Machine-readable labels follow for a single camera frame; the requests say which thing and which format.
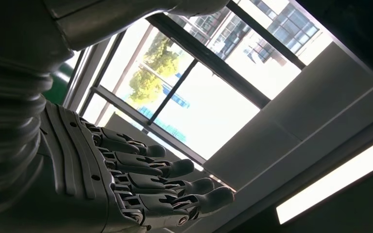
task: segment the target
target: window pane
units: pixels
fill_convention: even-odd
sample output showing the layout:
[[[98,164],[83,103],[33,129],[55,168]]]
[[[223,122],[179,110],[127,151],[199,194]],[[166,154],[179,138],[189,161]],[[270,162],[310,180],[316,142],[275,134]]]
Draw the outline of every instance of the window pane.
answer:
[[[117,35],[118,34],[115,34],[115,35],[113,35],[112,37],[109,38],[109,42],[108,42],[108,44],[107,44],[107,46],[105,48],[105,51],[103,52],[102,57],[99,60],[98,65],[97,65],[97,67],[95,69],[95,72],[92,75],[91,81],[89,82],[89,85],[88,85],[88,87],[87,87],[87,89],[85,91],[85,94],[84,94],[83,98],[81,99],[81,102],[78,105],[78,108],[76,110],[77,112],[80,112],[80,110],[82,109],[82,107],[83,107],[83,105],[85,103],[85,100],[86,100],[86,98],[89,95],[90,87],[94,84],[96,78],[98,77],[98,75],[99,75],[99,73],[101,71],[101,68],[103,66],[103,63],[105,62],[106,57],[108,56],[108,53],[111,50],[111,48],[112,48],[112,46],[114,44],[114,41],[115,41]]]
[[[122,119],[126,120],[137,129],[143,129],[140,124],[138,124],[136,121],[121,112],[113,105],[109,104],[105,99],[97,94],[95,94],[92,100],[89,102],[88,108],[86,109],[83,118],[89,123],[96,124],[98,127],[105,127],[114,114],[120,116]]]
[[[329,35],[319,30],[307,17],[295,9],[288,0],[234,1],[288,49],[294,52],[306,65],[314,60],[332,42]],[[304,31],[305,37],[298,39],[301,46],[296,44],[297,49],[295,49],[288,43],[295,38],[300,30]]]
[[[296,34],[295,39],[297,39],[301,44],[305,44],[309,38],[303,31],[299,31]]]
[[[155,124],[209,159],[259,111],[241,94],[198,63],[176,95],[188,107],[170,101]]]
[[[158,29],[140,20],[127,30],[101,85],[150,118],[192,60]]]
[[[268,98],[275,98],[301,71],[239,17],[226,10],[228,14],[223,23],[205,45]],[[282,39],[288,43],[290,37],[284,28],[281,29]]]

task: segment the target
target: building window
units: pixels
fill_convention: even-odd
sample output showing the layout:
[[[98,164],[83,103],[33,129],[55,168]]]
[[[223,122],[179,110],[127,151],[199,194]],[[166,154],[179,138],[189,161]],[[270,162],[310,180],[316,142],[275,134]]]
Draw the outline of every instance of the building window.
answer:
[[[263,1],[261,0],[250,0],[255,6],[257,6],[262,12],[264,12],[270,19],[274,20],[277,14]]]
[[[265,43],[264,40],[259,41],[253,47],[249,46],[249,49],[244,51],[244,53],[246,53],[247,56],[256,64],[258,63],[258,60],[265,63],[268,58],[271,57],[272,52],[274,52],[274,48],[270,44]]]
[[[168,15],[172,20],[174,20],[181,27],[185,27],[187,24],[186,20],[178,15]]]
[[[300,11],[296,10],[292,4],[288,4],[267,30],[291,52],[296,53],[311,39],[318,28]]]
[[[225,60],[249,30],[250,27],[246,23],[239,17],[234,16],[221,32],[221,35],[219,35],[211,49],[218,57]],[[223,45],[222,48],[220,47],[220,50],[214,49],[217,47],[217,44]]]
[[[213,15],[197,17],[195,19],[195,22],[193,22],[193,18],[190,18],[189,20],[190,20],[191,23],[193,22],[193,24],[196,26],[197,29],[199,29],[203,33],[205,33],[207,37],[211,37],[214,34],[215,30],[220,26],[221,21],[226,17],[228,12],[229,12],[228,9],[223,9],[223,10],[221,10],[221,11],[219,11],[219,12],[213,14]],[[184,26],[178,20],[174,20],[174,21],[177,22],[182,27]]]
[[[208,40],[196,28],[191,28],[189,34],[193,35],[201,43],[205,44]]]

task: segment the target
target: building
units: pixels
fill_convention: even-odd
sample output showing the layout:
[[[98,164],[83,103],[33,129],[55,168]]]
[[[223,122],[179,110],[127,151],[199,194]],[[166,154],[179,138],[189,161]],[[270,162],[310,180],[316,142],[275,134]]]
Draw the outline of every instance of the building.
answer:
[[[319,31],[290,3],[277,7],[276,4],[270,3],[270,0],[247,2],[241,1],[238,4],[247,4],[243,9],[295,54]],[[228,58],[250,32],[250,27],[226,7],[211,16],[170,17],[223,60]],[[242,52],[256,64],[260,61],[265,63],[272,58],[285,65],[281,61],[282,55],[281,58],[277,56],[279,53],[262,38],[252,41]]]

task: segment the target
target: window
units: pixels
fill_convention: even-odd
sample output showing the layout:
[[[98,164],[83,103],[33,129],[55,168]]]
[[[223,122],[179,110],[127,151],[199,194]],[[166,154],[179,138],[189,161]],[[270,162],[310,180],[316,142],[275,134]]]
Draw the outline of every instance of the window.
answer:
[[[203,44],[268,98],[275,98],[301,71],[228,8],[221,12],[228,14]],[[282,29],[283,36],[289,36]]]
[[[279,222],[287,222],[372,171],[373,146],[279,205]]]
[[[127,30],[101,85],[151,118],[192,60],[168,37],[141,20]]]
[[[106,100],[96,94],[92,97],[88,108],[83,115],[83,118],[98,127],[105,127],[114,114],[128,121],[128,123],[130,123],[137,129],[143,130],[143,127],[140,124],[138,124],[136,121],[134,121],[132,118],[124,114],[113,105],[107,105]]]
[[[261,0],[250,0],[255,6],[257,6],[262,12],[264,12],[269,18],[275,19],[277,14],[269,7],[267,6],[263,1]]]
[[[195,36],[195,38],[205,44],[208,39],[213,36],[214,32],[218,29],[221,22],[224,20],[228,13],[228,8],[224,8],[221,11],[216,12],[215,14],[210,16],[190,18],[171,14],[168,14],[168,16],[179,25],[181,25],[181,27],[189,28],[192,26],[192,29],[190,29],[189,33],[191,33],[193,36]]]
[[[317,28],[287,0],[274,0],[273,2],[270,0],[235,0],[235,2],[306,65],[332,42],[330,36]]]
[[[115,35],[113,35],[112,37],[109,38],[108,44],[107,44],[105,50],[103,51],[102,57],[99,60],[98,65],[96,66],[96,69],[95,69],[95,71],[92,74],[91,80],[89,82],[90,86],[92,86],[94,84],[96,78],[100,74],[100,71],[102,69],[103,63],[105,62],[106,57],[108,56],[109,51],[111,50],[111,48],[113,46],[113,43],[114,43],[117,35],[118,34],[115,34]],[[92,51],[92,49],[95,49],[94,46],[91,46],[91,47],[87,48],[87,51],[90,52],[90,51]],[[89,56],[84,56],[84,59],[81,62],[82,62],[82,64],[86,64],[87,62],[89,63],[90,62],[89,61]],[[83,98],[81,99],[81,101],[80,101],[80,103],[79,103],[79,105],[78,105],[78,107],[76,109],[76,112],[80,112],[82,110],[82,108],[83,108],[83,106],[85,104],[86,98],[89,96],[89,92],[90,92],[90,89],[89,88],[86,89],[86,91],[85,91],[85,93],[83,95]]]
[[[154,123],[204,159],[209,159],[259,111],[200,63],[176,94],[188,101],[189,107],[171,101]]]

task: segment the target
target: white wall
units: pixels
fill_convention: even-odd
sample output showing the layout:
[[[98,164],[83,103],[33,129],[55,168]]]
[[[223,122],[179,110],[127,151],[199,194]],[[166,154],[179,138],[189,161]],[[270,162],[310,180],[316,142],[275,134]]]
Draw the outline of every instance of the white wall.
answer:
[[[184,232],[213,232],[372,122],[373,75],[332,43],[203,165],[238,192]]]

